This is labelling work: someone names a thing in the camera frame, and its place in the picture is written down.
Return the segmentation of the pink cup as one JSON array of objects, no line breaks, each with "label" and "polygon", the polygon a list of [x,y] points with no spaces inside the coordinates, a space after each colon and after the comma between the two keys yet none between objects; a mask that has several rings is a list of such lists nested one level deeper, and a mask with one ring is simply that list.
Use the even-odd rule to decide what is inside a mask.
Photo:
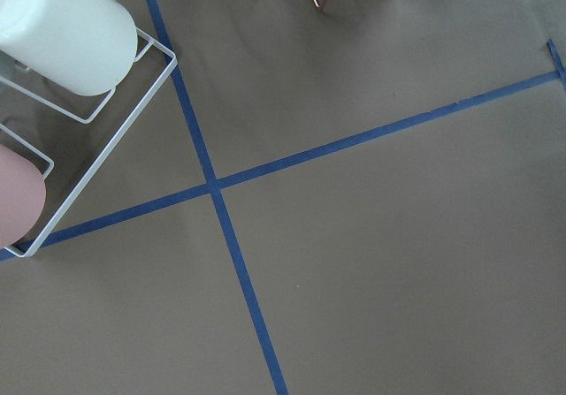
[{"label": "pink cup", "polygon": [[17,242],[36,224],[46,200],[42,174],[26,158],[1,146],[1,248]]}]

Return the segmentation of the white cup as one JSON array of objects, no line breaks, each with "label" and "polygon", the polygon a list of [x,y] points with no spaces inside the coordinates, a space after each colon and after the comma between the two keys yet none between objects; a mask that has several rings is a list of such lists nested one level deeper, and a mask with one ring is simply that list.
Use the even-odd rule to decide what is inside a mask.
[{"label": "white cup", "polygon": [[114,0],[1,0],[1,50],[76,95],[100,95],[131,70],[138,36]]}]

